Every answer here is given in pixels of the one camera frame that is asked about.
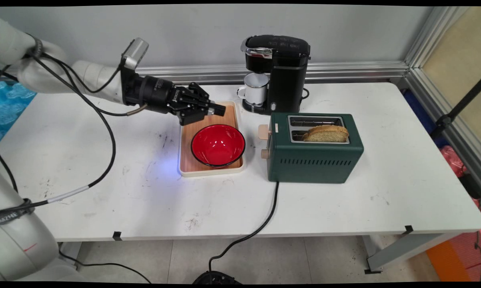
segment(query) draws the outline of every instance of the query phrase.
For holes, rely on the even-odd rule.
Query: green toaster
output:
[[[320,125],[337,125],[349,132],[346,142],[305,142],[303,135]],[[344,183],[363,153],[363,144],[350,114],[278,113],[259,126],[267,140],[262,158],[272,182]]]

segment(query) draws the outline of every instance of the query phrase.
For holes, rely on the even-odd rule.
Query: white mug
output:
[[[237,96],[248,104],[260,106],[266,100],[269,77],[263,73],[249,73],[244,77],[245,86],[237,89]]]

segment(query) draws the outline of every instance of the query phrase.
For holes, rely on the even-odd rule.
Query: toaster knob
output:
[[[268,149],[262,149],[261,150],[261,157],[262,157],[262,159],[269,159],[269,150]]]

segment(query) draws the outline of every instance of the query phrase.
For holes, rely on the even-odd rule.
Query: wall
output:
[[[142,67],[243,64],[244,38],[283,34],[311,46],[311,62],[403,60],[431,7],[197,4],[0,7],[0,17],[53,42],[70,59],[116,66],[133,38]]]
[[[423,66],[455,106],[481,79],[481,7],[470,7],[445,33]],[[460,113],[481,141],[481,93]]]

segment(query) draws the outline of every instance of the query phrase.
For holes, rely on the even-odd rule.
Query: mug handle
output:
[[[244,93],[242,93],[242,96],[239,95],[239,91],[244,91]],[[237,96],[240,99],[246,99],[246,86],[242,86],[239,89],[237,89]]]

